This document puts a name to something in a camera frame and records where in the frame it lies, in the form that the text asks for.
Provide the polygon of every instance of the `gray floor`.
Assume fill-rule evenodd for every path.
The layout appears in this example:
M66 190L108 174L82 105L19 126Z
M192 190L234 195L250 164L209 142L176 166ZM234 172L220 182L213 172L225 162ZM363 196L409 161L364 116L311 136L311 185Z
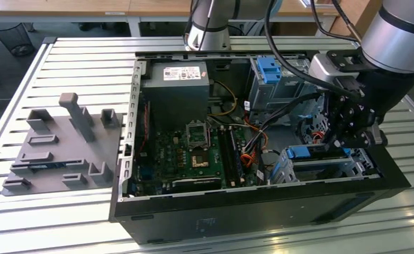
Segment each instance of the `gray floor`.
M101 30L100 27L93 28L88 32L81 32L76 24L70 23L35 23L35 31L29 33L29 38L33 45L38 47L45 37L117 37L126 34L117 34L110 30ZM174 36L181 34L182 24L176 24L174 28L168 28L168 25L161 23L156 30L149 30L144 25L141 28L142 35L164 35ZM19 84L21 78L26 72L33 56L15 58L0 43L0 98L10 98ZM0 117L7 105L7 101L0 101Z

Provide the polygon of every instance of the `aluminum slat table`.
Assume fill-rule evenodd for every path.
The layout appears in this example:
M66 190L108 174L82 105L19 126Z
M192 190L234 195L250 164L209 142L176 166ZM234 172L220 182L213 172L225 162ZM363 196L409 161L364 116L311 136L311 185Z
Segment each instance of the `aluminum slat table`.
M230 43L234 50L268 49L261 37L234 38ZM292 37L276 39L276 44L289 50L353 48L327 38ZM90 114L108 107L126 118L134 52L182 49L180 38L59 38L41 45L0 119L0 191L25 139L29 111L46 108L51 115L66 115L57 107L58 95L76 92ZM412 188L337 223L138 246L121 226L106 221L110 188L0 194L0 253L412 253L414 103L408 97L380 127Z

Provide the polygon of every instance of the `ram slot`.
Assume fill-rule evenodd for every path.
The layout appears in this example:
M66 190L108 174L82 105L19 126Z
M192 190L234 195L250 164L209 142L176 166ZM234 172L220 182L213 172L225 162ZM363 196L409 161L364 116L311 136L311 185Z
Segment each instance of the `ram slot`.
M220 144L225 185L228 187L238 187L242 170L230 130L217 129L217 142Z

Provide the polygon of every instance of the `mesh trash can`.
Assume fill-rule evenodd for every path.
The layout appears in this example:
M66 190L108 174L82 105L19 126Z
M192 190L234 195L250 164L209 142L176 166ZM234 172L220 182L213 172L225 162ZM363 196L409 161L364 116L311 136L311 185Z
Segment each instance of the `mesh trash can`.
M0 41L14 57L26 56L34 51L21 23L0 23Z

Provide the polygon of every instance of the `gray plastic holder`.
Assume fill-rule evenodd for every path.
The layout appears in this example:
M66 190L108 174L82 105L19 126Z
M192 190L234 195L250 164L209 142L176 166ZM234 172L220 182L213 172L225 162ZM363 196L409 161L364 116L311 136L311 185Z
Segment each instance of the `gray plastic holder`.
M3 182L3 196L110 187L122 115L113 109L90 115L76 101L76 94L61 94L58 102L69 116L30 111L30 129Z

